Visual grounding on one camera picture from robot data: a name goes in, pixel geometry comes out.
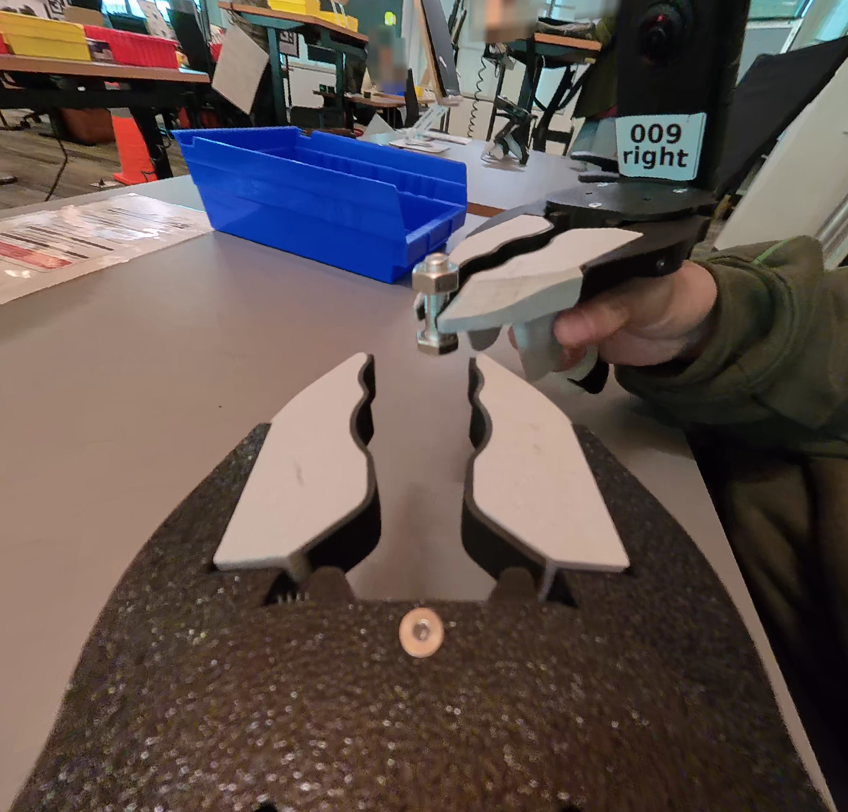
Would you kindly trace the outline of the orange traffic cone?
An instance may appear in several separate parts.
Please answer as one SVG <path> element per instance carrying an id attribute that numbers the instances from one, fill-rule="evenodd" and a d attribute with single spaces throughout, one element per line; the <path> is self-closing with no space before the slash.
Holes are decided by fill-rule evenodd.
<path id="1" fill-rule="evenodd" d="M 114 181 L 126 186 L 157 181 L 154 162 L 133 116 L 126 109 L 110 115 L 121 166 L 113 174 Z"/>

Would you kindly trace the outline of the grey desk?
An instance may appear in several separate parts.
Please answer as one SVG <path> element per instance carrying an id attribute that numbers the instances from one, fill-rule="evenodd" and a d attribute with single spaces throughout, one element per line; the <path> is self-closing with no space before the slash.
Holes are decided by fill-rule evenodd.
<path id="1" fill-rule="evenodd" d="M 413 291 L 212 231 L 2 306 L 2 810 L 829 810 L 684 436 L 572 421 L 631 565 L 461 542 L 469 362 Z M 381 535 L 219 571 L 272 418 L 373 355 Z"/>

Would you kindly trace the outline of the yellow bins on background table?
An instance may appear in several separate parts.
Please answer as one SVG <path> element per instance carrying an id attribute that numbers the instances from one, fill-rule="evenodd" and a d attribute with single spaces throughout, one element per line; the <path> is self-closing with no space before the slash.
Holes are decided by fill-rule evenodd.
<path id="1" fill-rule="evenodd" d="M 267 0 L 267 3 L 272 11 L 310 16 L 354 33 L 359 32 L 357 18 L 347 15 L 344 7 L 339 3 L 332 4 L 332 9 L 328 11 L 322 9 L 319 0 Z"/>

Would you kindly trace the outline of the yellow bin stack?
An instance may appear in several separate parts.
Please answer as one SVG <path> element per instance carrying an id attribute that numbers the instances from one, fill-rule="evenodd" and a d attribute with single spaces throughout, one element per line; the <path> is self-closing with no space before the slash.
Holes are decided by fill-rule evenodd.
<path id="1" fill-rule="evenodd" d="M 1 34 L 15 55 L 91 62 L 87 35 L 78 23 L 1 11 Z"/>

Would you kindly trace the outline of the black display board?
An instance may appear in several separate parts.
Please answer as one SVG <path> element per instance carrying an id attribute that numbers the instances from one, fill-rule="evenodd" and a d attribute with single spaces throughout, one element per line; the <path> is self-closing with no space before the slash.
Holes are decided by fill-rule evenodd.
<path id="1" fill-rule="evenodd" d="M 453 53 L 451 31 L 441 0 L 416 0 L 422 43 L 432 76 L 433 93 L 440 106 L 461 104 L 461 88 Z"/>

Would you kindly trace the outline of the blue storage bin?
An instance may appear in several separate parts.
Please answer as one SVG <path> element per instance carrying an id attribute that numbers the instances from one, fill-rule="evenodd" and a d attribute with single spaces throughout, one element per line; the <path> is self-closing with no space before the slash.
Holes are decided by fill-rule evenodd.
<path id="1" fill-rule="evenodd" d="M 460 161 L 299 128 L 175 131 L 214 230 L 383 283 L 465 223 Z"/>

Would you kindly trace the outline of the silver bolt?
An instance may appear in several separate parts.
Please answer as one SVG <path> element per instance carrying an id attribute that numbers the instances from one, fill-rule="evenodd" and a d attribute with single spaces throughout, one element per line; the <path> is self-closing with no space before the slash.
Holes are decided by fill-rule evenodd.
<path id="1" fill-rule="evenodd" d="M 451 259 L 448 254 L 443 252 L 434 252 L 428 255 L 421 262 L 428 262 L 431 266 L 438 266 L 443 263 L 451 262 Z M 422 322 L 422 328 L 418 331 L 416 337 L 419 351 L 431 356 L 439 357 L 450 354 L 458 348 L 459 340 L 457 335 L 453 333 L 445 333 L 439 330 L 438 327 L 438 318 L 440 314 L 450 304 L 451 299 L 457 292 L 458 290 L 452 294 L 441 296 L 425 296 L 416 292 L 413 308 L 417 320 Z"/>

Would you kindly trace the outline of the silver hex nut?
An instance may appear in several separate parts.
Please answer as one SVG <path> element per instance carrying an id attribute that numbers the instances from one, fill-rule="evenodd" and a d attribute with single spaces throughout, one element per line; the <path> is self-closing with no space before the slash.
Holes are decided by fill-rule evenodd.
<path id="1" fill-rule="evenodd" d="M 411 274 L 412 288 L 425 296 L 449 295 L 460 287 L 459 268 L 451 262 L 431 266 L 421 262 Z"/>

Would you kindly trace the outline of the laminated sheet with red label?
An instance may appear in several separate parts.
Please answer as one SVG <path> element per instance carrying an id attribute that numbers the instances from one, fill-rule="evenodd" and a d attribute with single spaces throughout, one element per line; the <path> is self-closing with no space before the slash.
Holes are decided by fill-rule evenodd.
<path id="1" fill-rule="evenodd" d="M 25 213 L 1 223 L 1 304 L 212 231 L 203 211 L 141 194 Z"/>

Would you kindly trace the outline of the red storage bin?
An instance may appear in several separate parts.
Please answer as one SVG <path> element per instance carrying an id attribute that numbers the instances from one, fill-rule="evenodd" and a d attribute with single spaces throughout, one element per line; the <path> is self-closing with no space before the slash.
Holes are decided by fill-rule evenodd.
<path id="1" fill-rule="evenodd" d="M 177 43 L 172 39 L 93 25 L 84 25 L 83 29 L 87 39 L 105 44 L 118 64 L 180 69 Z"/>

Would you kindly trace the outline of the grey board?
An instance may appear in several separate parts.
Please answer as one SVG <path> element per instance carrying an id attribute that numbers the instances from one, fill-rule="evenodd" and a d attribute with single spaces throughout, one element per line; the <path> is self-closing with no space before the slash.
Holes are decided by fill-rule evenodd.
<path id="1" fill-rule="evenodd" d="M 211 87 L 219 96 L 249 115 L 269 65 L 268 53 L 241 28 L 224 33 Z"/>

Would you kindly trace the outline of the person's olive jacket torso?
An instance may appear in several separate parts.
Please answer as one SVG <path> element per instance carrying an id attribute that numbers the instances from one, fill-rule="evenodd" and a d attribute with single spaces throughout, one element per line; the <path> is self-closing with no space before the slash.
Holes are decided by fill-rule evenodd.
<path id="1" fill-rule="evenodd" d="M 688 435 L 838 808 L 847 778 L 847 461 Z"/>

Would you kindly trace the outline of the grey background table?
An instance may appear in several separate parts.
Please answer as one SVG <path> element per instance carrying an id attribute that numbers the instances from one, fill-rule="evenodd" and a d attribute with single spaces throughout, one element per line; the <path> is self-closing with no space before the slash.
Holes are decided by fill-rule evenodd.
<path id="1" fill-rule="evenodd" d="M 425 187 L 424 177 L 415 175 L 409 178 L 412 185 L 400 188 L 404 192 L 419 193 L 429 199 L 460 204 L 461 169 L 466 173 L 466 210 L 477 213 L 484 209 L 484 216 L 493 216 L 520 205 L 530 205 L 537 201 L 575 190 L 578 198 L 590 203 L 599 202 L 596 196 L 598 185 L 580 182 L 582 169 L 578 162 L 562 156 L 531 151 L 528 162 L 523 166 L 514 158 L 491 160 L 482 156 L 486 147 L 482 140 L 458 138 L 453 135 L 435 133 L 436 146 L 442 146 L 440 152 L 430 149 L 405 149 L 390 145 L 398 140 L 398 133 L 382 133 L 372 136 L 363 135 L 360 141 L 385 146 L 386 154 L 378 158 L 382 164 L 396 167 L 401 157 L 415 157 L 418 162 L 414 172 L 426 171 L 434 187 Z"/>

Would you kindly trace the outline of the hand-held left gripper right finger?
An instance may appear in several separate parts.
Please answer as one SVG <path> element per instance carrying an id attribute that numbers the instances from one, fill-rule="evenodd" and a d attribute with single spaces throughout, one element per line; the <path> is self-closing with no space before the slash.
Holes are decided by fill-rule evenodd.
<path id="1" fill-rule="evenodd" d="M 550 597 L 564 571 L 624 573 L 630 558 L 576 430 L 547 396 L 487 355 L 469 362 L 461 542 L 496 581 L 529 574 Z"/>

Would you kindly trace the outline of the person's right forearm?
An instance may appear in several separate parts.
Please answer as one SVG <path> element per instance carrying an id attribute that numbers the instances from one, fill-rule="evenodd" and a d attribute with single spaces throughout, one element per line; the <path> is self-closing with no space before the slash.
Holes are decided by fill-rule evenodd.
<path id="1" fill-rule="evenodd" d="M 826 269 L 809 236 L 716 251 L 698 264 L 717 289 L 699 356 L 619 366 L 617 382 L 692 433 L 846 459 L 846 268 Z"/>

